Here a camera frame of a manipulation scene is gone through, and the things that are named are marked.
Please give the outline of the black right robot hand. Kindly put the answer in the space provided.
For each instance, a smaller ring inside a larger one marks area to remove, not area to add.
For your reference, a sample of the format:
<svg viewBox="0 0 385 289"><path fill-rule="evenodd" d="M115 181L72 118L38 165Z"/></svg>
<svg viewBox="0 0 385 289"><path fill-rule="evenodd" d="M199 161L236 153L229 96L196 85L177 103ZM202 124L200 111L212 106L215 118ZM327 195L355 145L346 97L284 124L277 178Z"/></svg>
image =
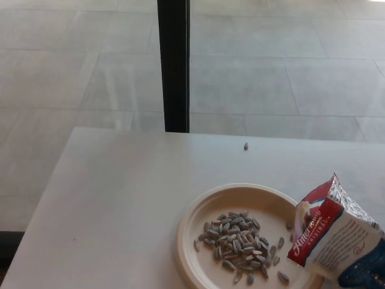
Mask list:
<svg viewBox="0 0 385 289"><path fill-rule="evenodd" d="M384 239L345 269L337 282L343 288L384 288Z"/></svg>

